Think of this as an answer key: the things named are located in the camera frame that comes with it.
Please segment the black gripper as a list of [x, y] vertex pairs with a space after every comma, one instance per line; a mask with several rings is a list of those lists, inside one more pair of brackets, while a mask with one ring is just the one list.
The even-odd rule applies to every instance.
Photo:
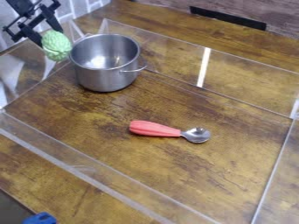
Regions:
[[28, 38], [37, 46], [43, 46], [43, 37], [33, 29], [43, 21], [56, 32], [63, 32], [61, 24], [55, 17], [55, 11], [61, 6], [59, 0], [51, 0], [51, 5], [45, 5], [43, 0], [37, 0], [35, 3], [32, 0], [5, 1], [17, 13], [16, 19], [2, 27], [2, 31], [10, 36], [13, 42]]

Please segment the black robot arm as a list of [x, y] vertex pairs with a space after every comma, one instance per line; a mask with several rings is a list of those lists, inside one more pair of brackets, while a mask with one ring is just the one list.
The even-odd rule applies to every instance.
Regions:
[[43, 46], [43, 36], [33, 30], [41, 21], [45, 21], [56, 32], [63, 32], [60, 22], [55, 17], [55, 11], [61, 6], [59, 0], [52, 0], [49, 6], [43, 3], [43, 0], [37, 0], [36, 3], [32, 0], [5, 1], [17, 13], [16, 19], [2, 27], [2, 31], [10, 36], [13, 42], [28, 38], [37, 46]]

